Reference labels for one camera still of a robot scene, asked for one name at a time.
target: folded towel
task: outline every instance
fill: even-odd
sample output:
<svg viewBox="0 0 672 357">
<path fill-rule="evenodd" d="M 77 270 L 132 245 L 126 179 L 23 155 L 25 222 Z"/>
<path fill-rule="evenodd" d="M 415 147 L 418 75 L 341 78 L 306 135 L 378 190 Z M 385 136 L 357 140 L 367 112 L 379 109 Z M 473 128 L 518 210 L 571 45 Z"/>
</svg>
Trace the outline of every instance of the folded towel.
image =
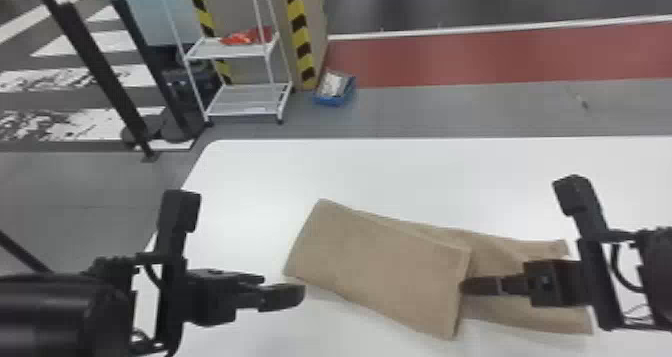
<svg viewBox="0 0 672 357">
<path fill-rule="evenodd" d="M 439 228 L 320 200 L 284 273 L 442 339 L 454 337 L 460 313 L 539 331 L 591 333 L 584 308 L 533 308 L 523 297 L 459 292 L 466 277 L 521 273 L 525 261 L 567 253 L 564 241 L 517 241 Z"/>
</svg>

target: white table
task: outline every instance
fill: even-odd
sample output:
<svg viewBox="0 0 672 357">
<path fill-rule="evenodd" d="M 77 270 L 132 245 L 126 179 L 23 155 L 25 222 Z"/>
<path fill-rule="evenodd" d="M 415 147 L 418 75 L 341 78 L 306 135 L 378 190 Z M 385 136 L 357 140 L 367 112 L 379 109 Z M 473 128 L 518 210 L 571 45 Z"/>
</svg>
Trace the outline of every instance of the white table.
<svg viewBox="0 0 672 357">
<path fill-rule="evenodd" d="M 190 267 L 281 275 L 293 240 L 318 198 L 383 215 L 520 239 L 577 231 L 551 182 L 593 181 L 612 227 L 672 225 L 672 138 L 220 141 L 204 152 L 184 189 L 203 195 Z M 622 265 L 632 265 L 626 254 Z M 634 277 L 633 269 L 624 269 Z M 136 324 L 152 330 L 155 291 L 142 291 Z M 641 302 L 625 290 L 623 308 Z M 672 335 L 554 335 L 463 321 L 459 337 L 414 332 L 339 297 L 308 288 L 298 308 L 239 312 L 232 324 L 187 326 L 178 356 L 663 356 Z"/>
</svg>

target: red floor stripe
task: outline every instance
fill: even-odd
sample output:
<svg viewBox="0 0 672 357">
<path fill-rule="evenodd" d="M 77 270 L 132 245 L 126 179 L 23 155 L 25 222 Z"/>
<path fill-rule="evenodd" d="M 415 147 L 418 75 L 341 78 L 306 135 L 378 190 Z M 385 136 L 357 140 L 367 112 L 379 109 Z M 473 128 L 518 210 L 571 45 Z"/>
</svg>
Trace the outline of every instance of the red floor stripe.
<svg viewBox="0 0 672 357">
<path fill-rule="evenodd" d="M 672 24 L 333 41 L 360 87 L 672 77 Z"/>
</svg>

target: white line on floor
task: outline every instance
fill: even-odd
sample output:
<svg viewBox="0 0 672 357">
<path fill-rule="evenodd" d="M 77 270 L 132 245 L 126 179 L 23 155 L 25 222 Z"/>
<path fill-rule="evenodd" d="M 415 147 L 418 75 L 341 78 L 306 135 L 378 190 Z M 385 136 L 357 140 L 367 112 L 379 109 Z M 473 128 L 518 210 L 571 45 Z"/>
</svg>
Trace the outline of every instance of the white line on floor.
<svg viewBox="0 0 672 357">
<path fill-rule="evenodd" d="M 141 107 L 142 116 L 160 114 L 162 106 Z M 116 110 L 83 109 L 57 112 L 50 110 L 0 112 L 0 141 L 16 142 L 23 139 L 36 142 L 114 142 L 120 141 L 124 122 Z M 165 140 L 150 142 L 157 151 L 187 150 L 194 140 L 184 143 L 169 143 Z"/>
<path fill-rule="evenodd" d="M 95 14 L 91 15 L 88 19 L 86 19 L 86 21 L 90 23 L 95 23 L 100 21 L 113 21 L 119 19 L 121 18 L 119 17 L 119 14 L 117 14 L 117 11 L 114 9 L 114 7 L 107 6 L 102 10 L 96 12 Z"/>
<path fill-rule="evenodd" d="M 145 65 L 112 66 L 124 87 L 154 87 L 156 83 Z M 85 67 L 16 70 L 0 73 L 0 93 L 70 91 L 95 84 Z"/>
<path fill-rule="evenodd" d="M 418 29 L 410 31 L 389 31 L 354 34 L 329 35 L 329 41 L 371 40 L 399 37 L 463 35 L 472 33 L 531 31 L 538 29 L 591 28 L 610 25 L 651 24 L 672 22 L 672 15 L 642 15 L 610 19 L 563 20 L 544 23 L 475 25 L 468 27 Z"/>
<path fill-rule="evenodd" d="M 103 53 L 118 53 L 136 51 L 137 48 L 128 31 L 103 31 L 91 33 L 93 40 Z M 65 36 L 40 48 L 31 57 L 53 57 L 59 55 L 76 55 L 77 51 Z"/>
<path fill-rule="evenodd" d="M 77 2 L 78 0 L 56 0 L 59 3 L 63 2 Z M 18 35 L 19 33 L 29 29 L 33 25 L 48 18 L 49 11 L 43 5 L 35 7 L 34 9 L 16 17 L 7 23 L 0 26 L 0 44 Z"/>
</svg>

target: hazard stripe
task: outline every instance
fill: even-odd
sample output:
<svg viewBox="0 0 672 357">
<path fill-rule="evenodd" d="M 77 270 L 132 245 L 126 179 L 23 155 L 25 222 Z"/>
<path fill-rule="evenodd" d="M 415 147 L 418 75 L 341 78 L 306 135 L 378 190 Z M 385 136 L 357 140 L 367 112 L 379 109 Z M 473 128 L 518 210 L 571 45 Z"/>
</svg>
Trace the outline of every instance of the hazard stripe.
<svg viewBox="0 0 672 357">
<path fill-rule="evenodd" d="M 292 28 L 292 44 L 296 51 L 296 65 L 301 74 L 303 89 L 313 89 L 317 87 L 317 71 L 303 0 L 287 0 L 287 18 Z"/>
<path fill-rule="evenodd" d="M 196 11 L 196 17 L 198 22 L 201 24 L 201 30 L 205 37 L 216 37 L 215 32 L 215 21 L 212 18 L 212 15 L 208 12 L 208 8 L 205 4 L 205 0 L 191 0 L 194 5 L 194 10 Z M 222 76 L 226 84 L 233 84 L 231 78 L 231 67 L 224 60 L 215 61 L 215 70 Z"/>
</svg>

